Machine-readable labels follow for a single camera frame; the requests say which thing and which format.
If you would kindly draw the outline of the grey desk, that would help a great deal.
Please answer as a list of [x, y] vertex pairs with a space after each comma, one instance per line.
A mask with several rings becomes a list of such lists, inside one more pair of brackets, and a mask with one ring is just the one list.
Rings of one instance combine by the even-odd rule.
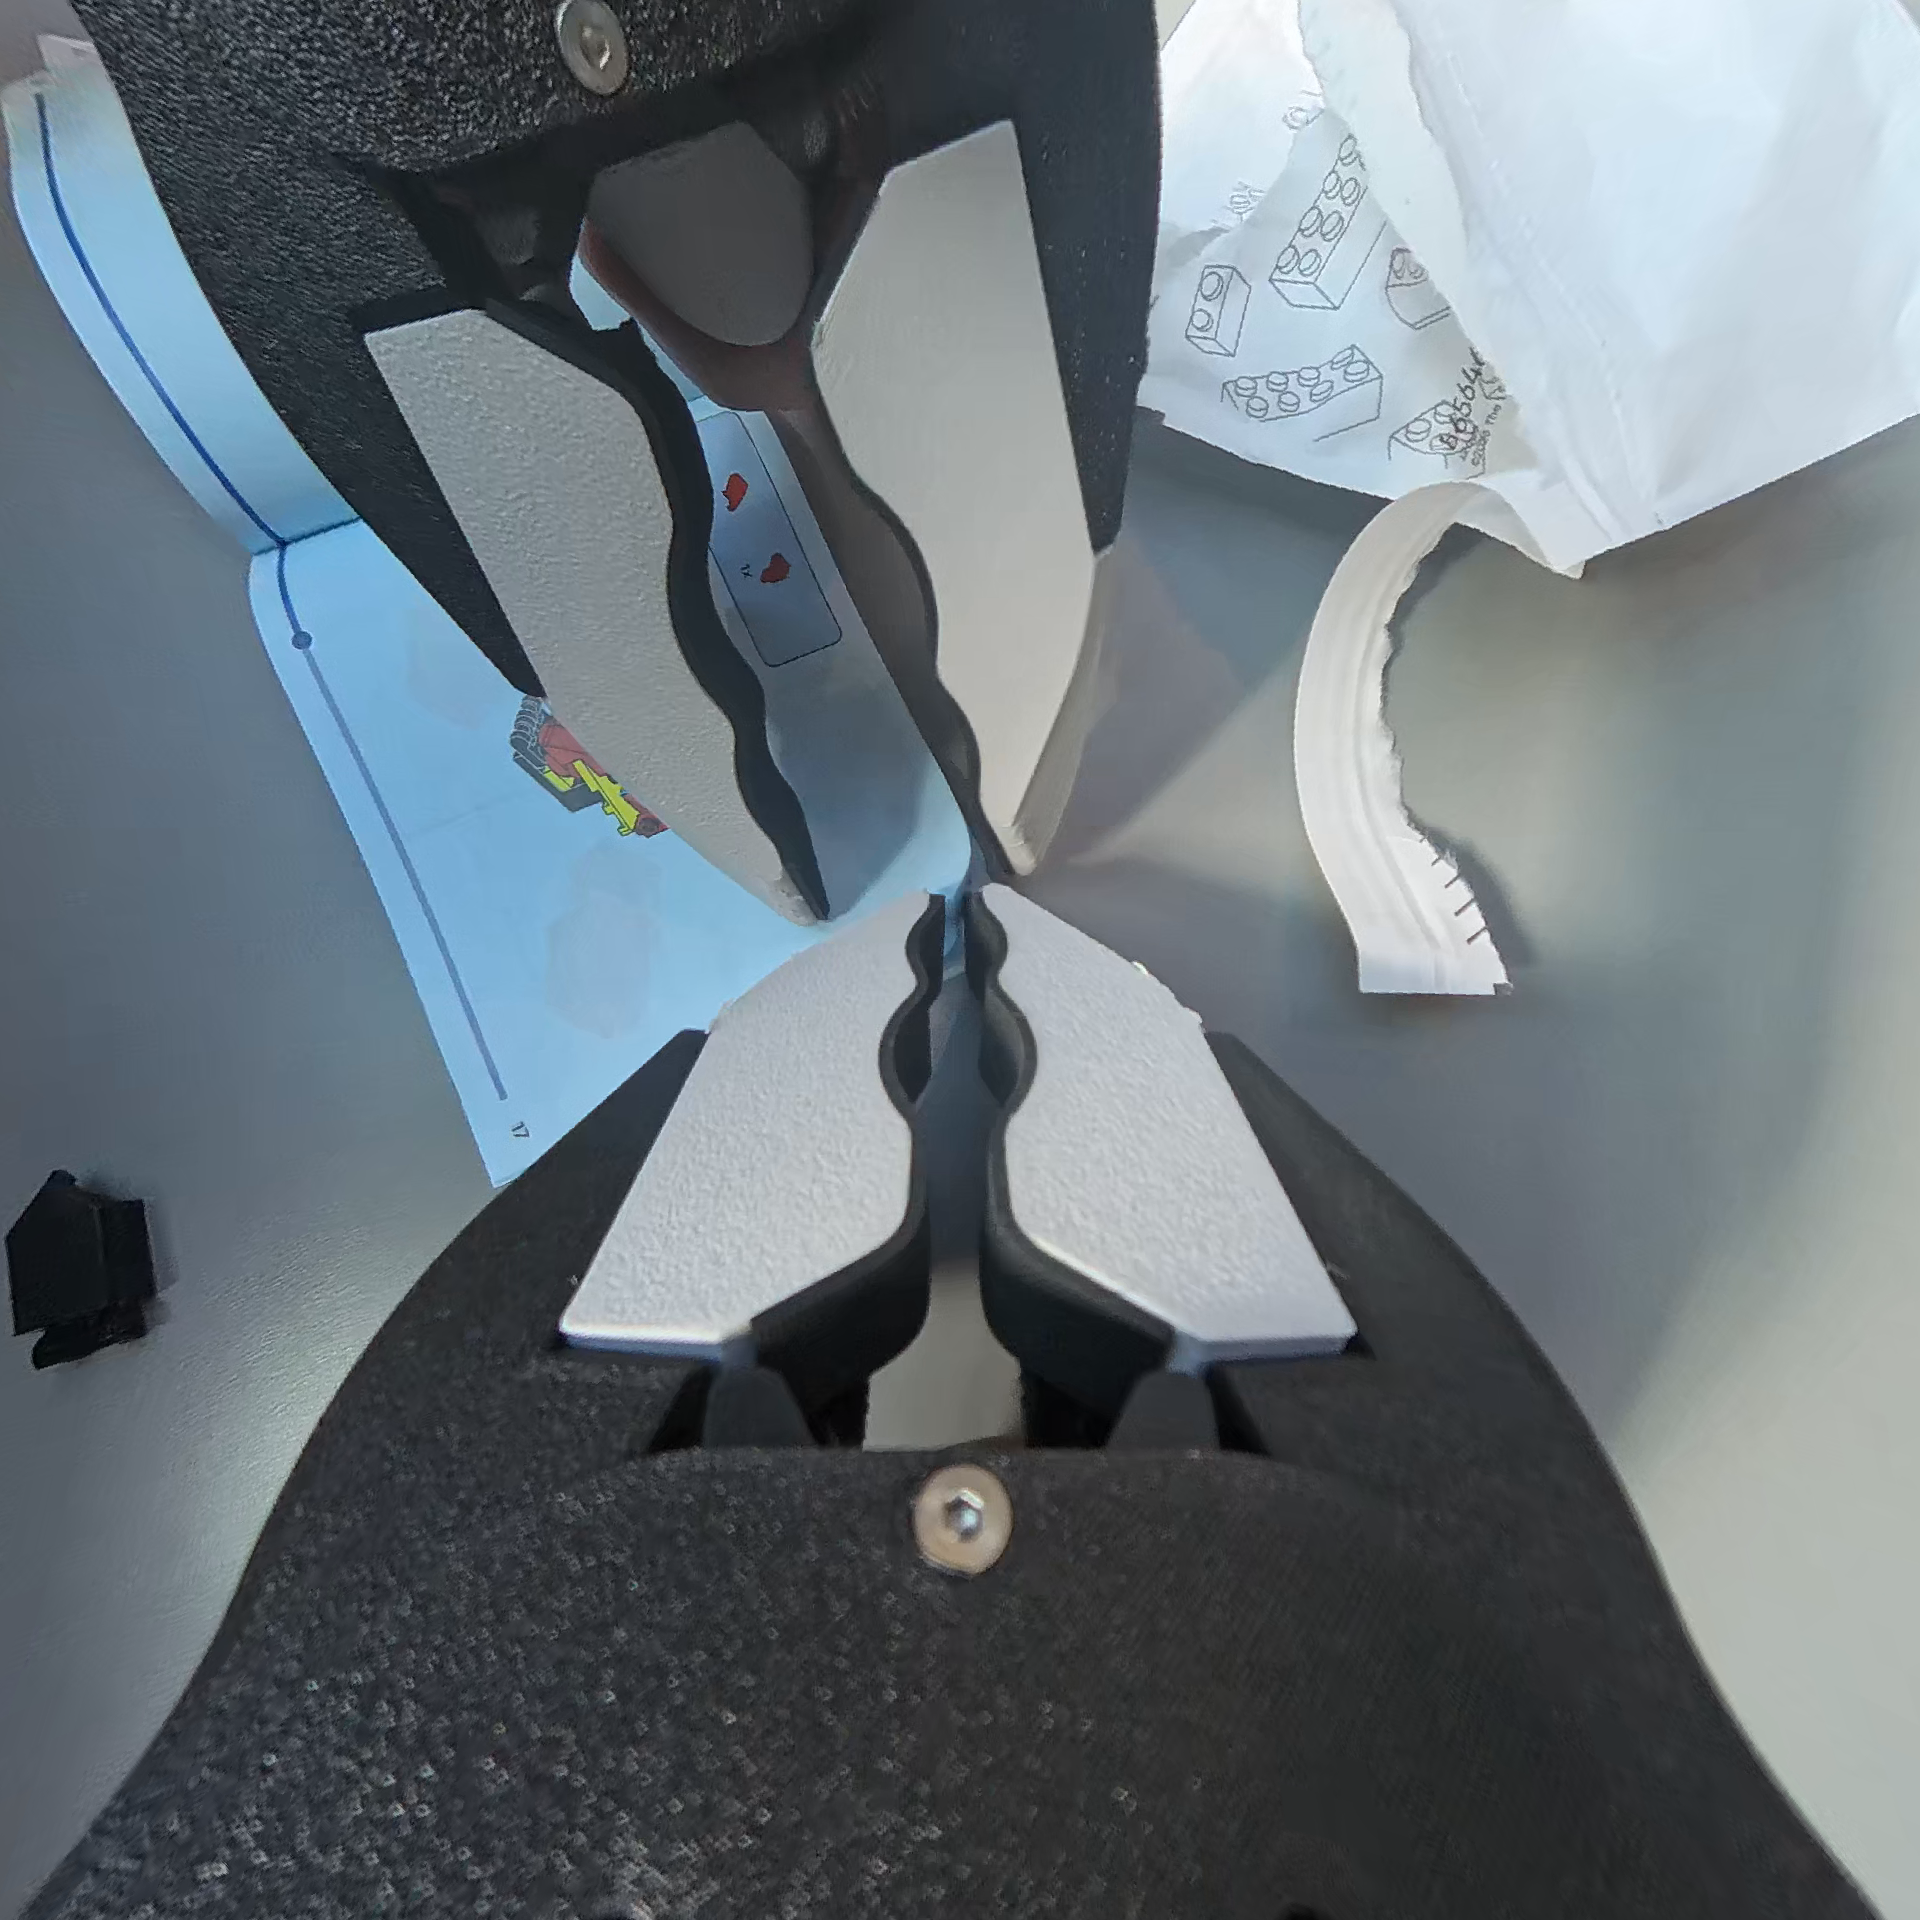
[[[1455, 530], [1403, 797], [1514, 990], [1357, 996], [1285, 742], [1347, 494], [1141, 420], [1037, 898], [1256, 1046], [1498, 1284], [1716, 1681], [1916, 1916], [1916, 424], [1578, 583]], [[3, 1334], [3, 1916], [150, 1745], [372, 1333], [493, 1189], [239, 548], [3, 193], [3, 1222], [151, 1205], [153, 1333]]]

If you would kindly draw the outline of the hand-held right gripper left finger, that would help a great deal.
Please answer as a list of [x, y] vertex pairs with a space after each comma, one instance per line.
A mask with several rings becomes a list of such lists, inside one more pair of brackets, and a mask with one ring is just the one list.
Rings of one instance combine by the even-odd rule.
[[560, 1317], [569, 1346], [769, 1360], [905, 1254], [945, 945], [947, 900], [911, 891], [719, 1011]]

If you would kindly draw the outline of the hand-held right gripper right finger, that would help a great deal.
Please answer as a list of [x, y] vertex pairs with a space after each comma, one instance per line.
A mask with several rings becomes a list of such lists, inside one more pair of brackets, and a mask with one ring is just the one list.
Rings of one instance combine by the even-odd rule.
[[980, 1281], [1031, 1374], [1338, 1354], [1356, 1323], [1203, 1023], [1006, 884], [965, 904], [986, 1150]]

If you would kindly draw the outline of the torn white paper strip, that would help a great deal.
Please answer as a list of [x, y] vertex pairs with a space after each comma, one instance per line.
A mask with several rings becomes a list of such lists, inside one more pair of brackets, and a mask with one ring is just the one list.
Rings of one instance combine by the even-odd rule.
[[1367, 996], [1500, 996], [1507, 969], [1460, 864], [1406, 810], [1383, 716], [1392, 621], [1442, 537], [1477, 506], [1470, 483], [1386, 502], [1333, 567], [1309, 621], [1291, 730], [1307, 851]]

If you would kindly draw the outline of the torn white paper bag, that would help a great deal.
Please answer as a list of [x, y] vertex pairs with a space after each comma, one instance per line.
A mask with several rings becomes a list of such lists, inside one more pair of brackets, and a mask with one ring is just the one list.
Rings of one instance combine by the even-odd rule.
[[1892, 3], [1194, 5], [1139, 406], [1578, 575], [1917, 406]]

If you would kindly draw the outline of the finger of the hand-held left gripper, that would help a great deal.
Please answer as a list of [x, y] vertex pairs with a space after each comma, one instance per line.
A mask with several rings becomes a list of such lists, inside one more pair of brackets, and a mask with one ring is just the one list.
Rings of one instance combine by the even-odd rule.
[[490, 301], [364, 347], [551, 715], [755, 900], [828, 920], [762, 683], [712, 590], [706, 453], [641, 329]]
[[904, 573], [879, 658], [980, 860], [1030, 877], [1086, 739], [1096, 556], [1009, 119], [879, 181], [807, 368]]

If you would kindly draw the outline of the small black Lego piece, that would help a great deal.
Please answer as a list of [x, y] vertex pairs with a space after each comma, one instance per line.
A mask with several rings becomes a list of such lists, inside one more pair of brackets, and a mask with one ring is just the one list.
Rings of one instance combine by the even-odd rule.
[[38, 1373], [145, 1336], [157, 1298], [145, 1205], [53, 1169], [3, 1241], [11, 1334]]

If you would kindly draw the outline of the light blue instruction booklet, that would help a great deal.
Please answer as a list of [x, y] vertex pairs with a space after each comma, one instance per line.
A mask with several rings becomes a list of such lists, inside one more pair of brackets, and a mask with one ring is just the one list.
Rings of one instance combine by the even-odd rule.
[[[3, 93], [11, 202], [60, 310], [250, 559], [261, 650], [384, 907], [492, 1184], [828, 925], [783, 920], [458, 630], [279, 422], [204, 299], [89, 45]], [[828, 904], [954, 895], [967, 832], [767, 424], [685, 393], [707, 586], [763, 692]]]

